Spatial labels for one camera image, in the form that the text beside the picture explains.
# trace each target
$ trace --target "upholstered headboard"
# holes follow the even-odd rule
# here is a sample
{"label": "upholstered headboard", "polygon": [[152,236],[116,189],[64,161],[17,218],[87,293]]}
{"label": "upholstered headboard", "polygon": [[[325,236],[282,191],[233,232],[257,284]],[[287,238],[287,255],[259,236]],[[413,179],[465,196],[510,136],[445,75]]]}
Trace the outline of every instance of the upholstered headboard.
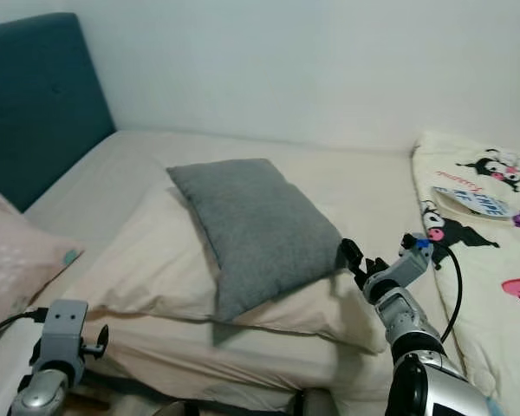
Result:
{"label": "upholstered headboard", "polygon": [[24,211],[114,132],[77,17],[0,24],[0,192]]}

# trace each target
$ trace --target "mattress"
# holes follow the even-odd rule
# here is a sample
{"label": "mattress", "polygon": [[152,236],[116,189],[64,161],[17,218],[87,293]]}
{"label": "mattress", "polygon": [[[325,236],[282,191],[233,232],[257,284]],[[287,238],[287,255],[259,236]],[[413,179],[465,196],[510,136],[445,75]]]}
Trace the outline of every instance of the mattress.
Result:
{"label": "mattress", "polygon": [[[26,212],[45,231],[76,238],[85,253],[36,299],[62,296],[110,244],[153,185],[172,185],[165,168],[235,158],[267,158],[308,196],[328,205],[346,202],[339,228],[366,256],[396,258],[404,231],[421,230],[404,153],[356,152],[316,146],[182,133],[118,132],[100,143]],[[432,272],[412,286],[437,329],[445,312]],[[341,414],[381,414],[392,360],[317,336],[213,326],[151,316],[108,314],[88,321],[85,335],[111,329],[102,372],[134,377],[162,393],[218,400],[256,410],[282,410],[296,389],[326,387]],[[15,395],[40,326],[17,322],[0,340],[0,414]],[[23,350],[19,345],[27,346]],[[452,343],[445,349],[458,361]],[[8,363],[10,372],[3,371]]]}

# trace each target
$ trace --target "black cable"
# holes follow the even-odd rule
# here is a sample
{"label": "black cable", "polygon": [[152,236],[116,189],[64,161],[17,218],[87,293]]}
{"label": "black cable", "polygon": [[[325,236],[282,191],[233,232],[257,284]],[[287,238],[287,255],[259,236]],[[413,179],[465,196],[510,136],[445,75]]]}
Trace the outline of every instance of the black cable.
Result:
{"label": "black cable", "polygon": [[30,312],[23,312],[22,314],[17,314],[10,316],[8,319],[4,319],[0,322],[0,329],[10,325],[13,321],[17,321],[22,318],[32,318],[35,322],[44,322],[46,319],[46,314],[48,313],[48,308],[38,308],[36,310],[31,310]]}
{"label": "black cable", "polygon": [[458,280],[458,292],[457,292],[457,304],[452,311],[451,319],[447,324],[447,328],[445,328],[445,332],[441,335],[441,342],[445,342],[447,336],[452,330],[452,326],[454,322],[457,320],[458,312],[460,311],[460,303],[462,302],[462,272],[460,271],[460,264],[458,264],[458,259],[452,252],[452,250],[444,244],[438,243],[436,241],[432,241],[433,244],[445,250],[449,256],[451,257],[452,263],[454,264],[454,269],[457,272],[457,280]]}

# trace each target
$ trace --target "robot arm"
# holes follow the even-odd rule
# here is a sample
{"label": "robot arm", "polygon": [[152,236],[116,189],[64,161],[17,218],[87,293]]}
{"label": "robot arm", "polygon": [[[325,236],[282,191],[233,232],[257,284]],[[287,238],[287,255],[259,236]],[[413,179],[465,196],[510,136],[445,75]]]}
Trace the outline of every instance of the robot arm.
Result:
{"label": "robot arm", "polygon": [[406,234],[400,259],[388,266],[366,259],[352,240],[341,250],[348,268],[386,328],[393,355],[393,384],[386,416],[489,416],[485,397],[447,358],[438,331],[406,286],[427,268],[433,247],[421,235]]}
{"label": "robot arm", "polygon": [[42,337],[33,348],[29,364],[32,374],[23,378],[14,399],[12,416],[56,416],[70,388],[77,386],[85,371],[83,355],[96,359],[106,352],[108,328],[96,345],[83,344],[81,331],[88,305],[82,301],[58,300],[46,314]]}

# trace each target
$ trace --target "gray pillow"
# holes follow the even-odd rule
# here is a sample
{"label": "gray pillow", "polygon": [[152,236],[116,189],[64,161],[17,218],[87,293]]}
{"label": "gray pillow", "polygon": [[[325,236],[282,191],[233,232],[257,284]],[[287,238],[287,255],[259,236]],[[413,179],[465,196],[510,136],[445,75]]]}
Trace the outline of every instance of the gray pillow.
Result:
{"label": "gray pillow", "polygon": [[221,322],[342,267],[339,231],[268,160],[167,171],[198,214],[218,260]]}

